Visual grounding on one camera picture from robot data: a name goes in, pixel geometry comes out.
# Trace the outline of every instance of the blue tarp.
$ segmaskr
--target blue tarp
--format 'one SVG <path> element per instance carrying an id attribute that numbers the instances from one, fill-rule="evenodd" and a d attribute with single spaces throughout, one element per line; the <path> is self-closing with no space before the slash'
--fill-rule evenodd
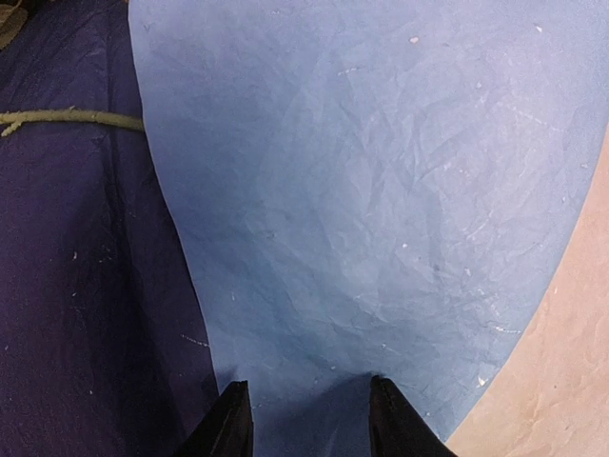
<path id="1" fill-rule="evenodd" d="M 365 456 L 370 373 L 446 439 L 576 223 L 606 2 L 130 3 L 147 135 L 258 455 Z"/>

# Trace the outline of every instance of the yellow rope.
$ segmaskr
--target yellow rope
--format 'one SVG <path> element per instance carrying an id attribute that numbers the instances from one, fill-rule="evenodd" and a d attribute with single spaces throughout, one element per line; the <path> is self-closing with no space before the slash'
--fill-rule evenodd
<path id="1" fill-rule="evenodd" d="M 0 136 L 9 136 L 26 122 L 89 122 L 121 129 L 144 131 L 144 122 L 136 117 L 88 109 L 40 109 L 0 113 L 0 125 L 10 124 Z"/>

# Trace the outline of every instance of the dark purple fabric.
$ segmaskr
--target dark purple fabric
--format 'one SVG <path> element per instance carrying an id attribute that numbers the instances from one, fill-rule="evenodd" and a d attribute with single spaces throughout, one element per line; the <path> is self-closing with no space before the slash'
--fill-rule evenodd
<path id="1" fill-rule="evenodd" d="M 123 0 L 46 4 L 0 53 L 0 111 L 141 115 Z M 0 139 L 0 456 L 164 456 L 217 397 L 142 133 Z"/>

